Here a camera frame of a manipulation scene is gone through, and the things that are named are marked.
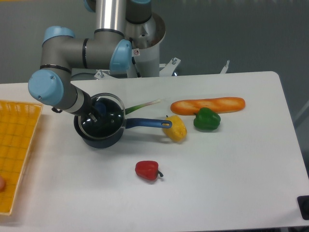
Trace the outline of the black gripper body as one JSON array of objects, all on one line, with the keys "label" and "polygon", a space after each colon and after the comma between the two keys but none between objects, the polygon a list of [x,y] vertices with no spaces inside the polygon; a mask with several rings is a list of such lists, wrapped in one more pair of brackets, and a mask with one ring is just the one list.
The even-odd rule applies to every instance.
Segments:
[{"label": "black gripper body", "polygon": [[98,111],[98,109],[94,107],[94,105],[92,104],[91,97],[89,95],[86,95],[85,97],[85,101],[83,104],[83,110],[84,110],[83,111],[84,117],[89,118],[88,114],[92,113],[97,118],[97,121],[101,118],[101,113]]}]

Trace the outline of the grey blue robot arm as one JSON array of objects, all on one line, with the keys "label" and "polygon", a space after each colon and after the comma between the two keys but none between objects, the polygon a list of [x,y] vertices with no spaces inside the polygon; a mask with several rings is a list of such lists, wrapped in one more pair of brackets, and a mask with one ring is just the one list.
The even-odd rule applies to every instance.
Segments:
[{"label": "grey blue robot arm", "polygon": [[152,16],[149,0],[86,0],[96,14],[92,39],[76,39],[72,30],[53,26],[44,34],[40,69],[28,81],[39,102],[76,116],[93,113],[91,97],[71,83],[73,68],[127,71],[132,64],[127,23],[141,24]]}]

